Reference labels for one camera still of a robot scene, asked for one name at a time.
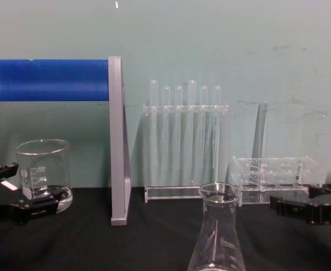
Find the glass erlenmeyer flask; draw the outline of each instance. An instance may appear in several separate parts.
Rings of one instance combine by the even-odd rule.
[[[201,231],[188,271],[245,271],[235,229],[240,190],[225,183],[199,188],[204,201]]]

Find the flask neck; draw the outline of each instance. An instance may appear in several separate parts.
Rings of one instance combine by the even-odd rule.
[[[214,204],[204,201],[203,225],[213,226],[217,222],[227,228],[235,228],[236,208],[236,202]]]

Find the glass beaker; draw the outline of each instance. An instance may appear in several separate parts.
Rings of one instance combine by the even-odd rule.
[[[216,182],[199,188],[203,223],[188,271],[245,271],[235,229],[237,186]]]
[[[67,209],[73,200],[68,167],[69,143],[60,139],[39,139],[15,148],[23,194],[28,199],[48,196],[64,190],[57,212]]]

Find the glass flask rim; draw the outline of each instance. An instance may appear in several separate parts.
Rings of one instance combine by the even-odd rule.
[[[31,151],[22,151],[21,148],[23,148],[24,146],[29,146],[30,144],[34,144],[34,143],[40,143],[40,144],[46,144],[49,142],[56,142],[59,143],[59,147],[55,148],[52,151],[42,151],[42,152],[31,152]],[[30,141],[26,141],[21,143],[20,145],[18,145],[17,147],[15,147],[16,153],[17,154],[22,154],[22,155],[47,155],[47,154],[55,154],[57,152],[61,152],[64,151],[66,149],[68,149],[70,147],[70,143],[66,140],[63,139],[35,139],[35,140],[30,140]]]
[[[207,189],[209,187],[214,187],[215,185],[222,185],[223,187],[230,187],[232,189],[232,191],[234,192],[234,198],[230,199],[230,200],[214,200],[214,199],[207,198],[205,196],[205,193],[217,192],[216,190]],[[202,185],[199,187],[198,193],[205,202],[210,202],[210,203],[228,204],[228,203],[237,202],[240,199],[240,189],[238,188],[238,186],[231,185],[231,184],[225,183],[225,182],[212,182],[212,183],[207,183],[205,185]]]

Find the clear plastic container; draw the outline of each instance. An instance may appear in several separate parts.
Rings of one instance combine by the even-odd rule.
[[[64,190],[58,212],[72,203],[68,167],[69,143],[60,139],[39,139],[15,148],[23,194],[29,199],[41,198],[58,188]]]
[[[325,184],[326,170],[309,156],[233,158],[230,183],[241,190],[241,204],[269,203],[270,196],[298,196]]]

